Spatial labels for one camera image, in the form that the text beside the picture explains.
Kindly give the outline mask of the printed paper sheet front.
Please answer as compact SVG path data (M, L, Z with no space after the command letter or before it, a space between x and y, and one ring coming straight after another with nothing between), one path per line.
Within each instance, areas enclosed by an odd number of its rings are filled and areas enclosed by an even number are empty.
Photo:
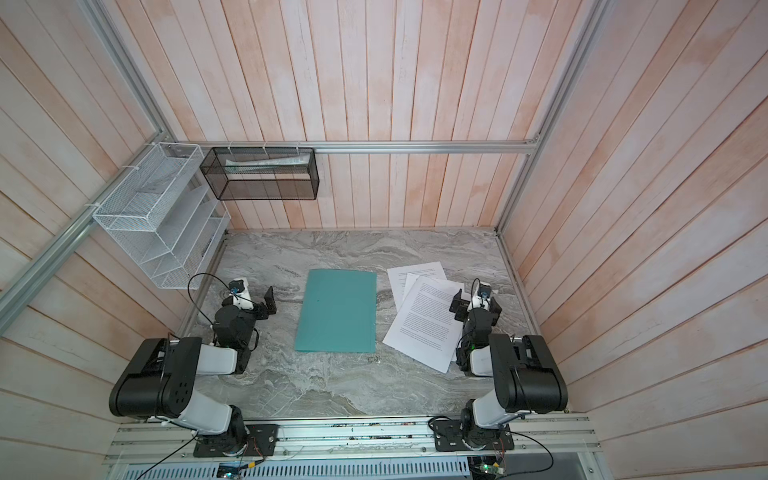
M462 330L462 323L449 311L453 297L423 276L403 300L383 343L447 373Z

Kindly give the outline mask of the green file folder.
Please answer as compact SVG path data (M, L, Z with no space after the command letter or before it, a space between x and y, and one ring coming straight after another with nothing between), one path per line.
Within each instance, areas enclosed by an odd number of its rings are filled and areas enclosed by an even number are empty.
M374 272L309 272L294 348L298 352L373 353L377 276Z

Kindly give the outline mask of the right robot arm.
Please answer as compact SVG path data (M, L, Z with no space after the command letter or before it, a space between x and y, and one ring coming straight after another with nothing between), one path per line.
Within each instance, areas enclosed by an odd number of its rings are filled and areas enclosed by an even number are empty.
M544 338L493 331L502 307L490 285L479 283L469 299L459 290L449 311L462 323L456 364L469 376L493 380L493 389L468 401L461 412L459 432L466 446L480 449L501 443L503 428L524 414L566 409L567 386Z

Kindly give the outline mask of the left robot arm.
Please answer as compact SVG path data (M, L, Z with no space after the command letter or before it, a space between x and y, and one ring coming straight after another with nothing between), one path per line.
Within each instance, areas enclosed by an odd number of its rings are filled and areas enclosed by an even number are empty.
M277 305L272 288L253 301L244 277L230 281L227 290L212 322L212 343L172 336L143 341L111 391L113 415L192 430L203 456L245 453L252 435L242 411L201 393L195 380L244 373L259 343L256 323L276 314Z

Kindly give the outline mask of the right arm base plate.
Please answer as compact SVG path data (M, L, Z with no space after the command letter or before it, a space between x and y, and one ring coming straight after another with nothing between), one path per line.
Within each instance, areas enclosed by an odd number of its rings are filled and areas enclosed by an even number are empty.
M459 419L437 416L427 421L438 452L465 450L513 450L512 432L504 429L483 429Z

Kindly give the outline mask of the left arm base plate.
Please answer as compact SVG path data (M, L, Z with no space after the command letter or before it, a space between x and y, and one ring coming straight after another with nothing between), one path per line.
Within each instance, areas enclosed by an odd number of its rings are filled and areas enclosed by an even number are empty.
M197 439L193 457L273 456L278 429L277 424L245 424L219 435L203 435Z

